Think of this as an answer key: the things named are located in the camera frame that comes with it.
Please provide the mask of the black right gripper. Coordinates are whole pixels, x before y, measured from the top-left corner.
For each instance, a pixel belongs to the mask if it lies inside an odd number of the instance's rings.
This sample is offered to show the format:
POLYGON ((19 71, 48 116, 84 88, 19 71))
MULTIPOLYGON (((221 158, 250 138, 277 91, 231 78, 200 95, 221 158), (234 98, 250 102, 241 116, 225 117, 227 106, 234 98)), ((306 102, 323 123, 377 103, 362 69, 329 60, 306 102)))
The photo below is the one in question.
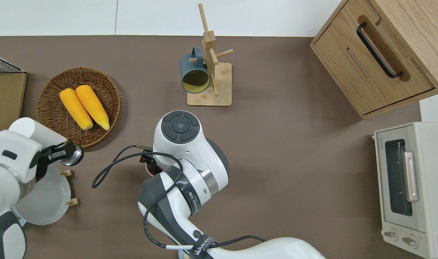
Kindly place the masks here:
POLYGON ((140 157, 140 163, 145 163, 147 166, 158 166, 154 154, 152 152, 142 152, 140 157))

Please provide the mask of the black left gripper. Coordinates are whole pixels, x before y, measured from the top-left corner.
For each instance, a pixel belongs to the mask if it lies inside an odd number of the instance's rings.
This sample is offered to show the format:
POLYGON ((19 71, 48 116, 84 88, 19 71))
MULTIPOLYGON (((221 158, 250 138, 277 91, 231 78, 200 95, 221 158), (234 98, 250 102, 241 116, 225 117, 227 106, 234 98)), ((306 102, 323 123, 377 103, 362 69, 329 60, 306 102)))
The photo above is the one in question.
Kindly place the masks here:
POLYGON ((51 164, 51 161, 71 161, 75 156, 72 142, 51 145, 44 148, 43 151, 37 151, 34 154, 29 169, 36 166, 35 180, 40 181, 45 176, 47 167, 51 164))

